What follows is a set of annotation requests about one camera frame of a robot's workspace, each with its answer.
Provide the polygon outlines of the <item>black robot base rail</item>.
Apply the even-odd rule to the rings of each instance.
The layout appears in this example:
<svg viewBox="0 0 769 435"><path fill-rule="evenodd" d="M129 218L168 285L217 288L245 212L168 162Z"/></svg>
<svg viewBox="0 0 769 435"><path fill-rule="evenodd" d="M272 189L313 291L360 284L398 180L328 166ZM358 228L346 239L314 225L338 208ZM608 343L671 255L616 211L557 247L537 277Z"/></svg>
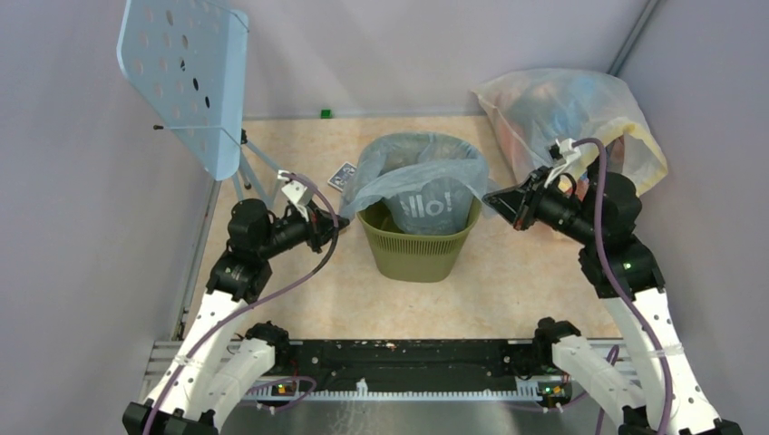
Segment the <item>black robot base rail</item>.
<svg viewBox="0 0 769 435"><path fill-rule="evenodd" d="M273 377L304 375L318 392L513 392L564 388L570 377L538 358L528 340L305 340L277 351Z"/></svg>

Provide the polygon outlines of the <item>green mesh trash bin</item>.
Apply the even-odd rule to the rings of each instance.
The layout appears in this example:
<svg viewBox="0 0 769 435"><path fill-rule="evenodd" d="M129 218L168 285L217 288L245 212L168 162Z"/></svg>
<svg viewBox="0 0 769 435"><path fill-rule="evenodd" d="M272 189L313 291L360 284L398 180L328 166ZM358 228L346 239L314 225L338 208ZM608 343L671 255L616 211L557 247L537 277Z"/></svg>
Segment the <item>green mesh trash bin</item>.
<svg viewBox="0 0 769 435"><path fill-rule="evenodd" d="M462 248L482 211L475 199L465 228L451 235L405 234L380 201L356 214L378 271L385 277L405 282L436 283L453 270Z"/></svg>

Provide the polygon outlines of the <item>blue plastic trash bag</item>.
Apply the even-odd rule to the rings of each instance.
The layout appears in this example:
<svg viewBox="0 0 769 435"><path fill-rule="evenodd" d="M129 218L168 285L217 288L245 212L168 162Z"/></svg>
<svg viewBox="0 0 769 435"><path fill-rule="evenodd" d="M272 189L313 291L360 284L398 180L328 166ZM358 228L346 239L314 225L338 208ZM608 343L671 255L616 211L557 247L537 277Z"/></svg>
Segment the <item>blue plastic trash bag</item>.
<svg viewBox="0 0 769 435"><path fill-rule="evenodd" d="M382 201L406 234L451 235L466 228L473 201L496 186L471 143L437 132L393 133L361 152L339 214L352 218Z"/></svg>

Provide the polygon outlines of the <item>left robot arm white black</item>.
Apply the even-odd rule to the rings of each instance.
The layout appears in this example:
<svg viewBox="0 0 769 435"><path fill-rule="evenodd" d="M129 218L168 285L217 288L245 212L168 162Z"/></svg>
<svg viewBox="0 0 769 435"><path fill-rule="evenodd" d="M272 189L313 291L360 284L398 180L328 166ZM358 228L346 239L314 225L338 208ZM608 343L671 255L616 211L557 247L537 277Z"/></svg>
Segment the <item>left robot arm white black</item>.
<svg viewBox="0 0 769 435"><path fill-rule="evenodd" d="M289 204L276 217L260 199L231 210L227 247L211 269L198 317L158 384L130 403L122 425L129 434L217 434L262 375L290 364L287 331L256 324L227 363L221 361L248 306L256 303L272 275L270 259L306 244L315 252L335 247L350 221L307 202Z"/></svg>

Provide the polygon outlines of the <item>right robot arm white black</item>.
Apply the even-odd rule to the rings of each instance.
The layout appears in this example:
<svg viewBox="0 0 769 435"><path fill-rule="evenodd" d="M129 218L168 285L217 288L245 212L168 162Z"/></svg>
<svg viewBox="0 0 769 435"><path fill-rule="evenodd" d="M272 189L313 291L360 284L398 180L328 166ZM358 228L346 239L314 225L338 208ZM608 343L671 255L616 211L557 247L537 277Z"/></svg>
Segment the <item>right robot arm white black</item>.
<svg viewBox="0 0 769 435"><path fill-rule="evenodd" d="M634 183L589 172L583 198L533 171L519 186L485 195L484 203L514 228L542 223L579 242L579 264L617 325L637 380L603 357L570 322L539 321L531 359L544 373L566 372L598 403L621 434L737 434L701 389L668 309L657 261L634 233L642 209Z"/></svg>

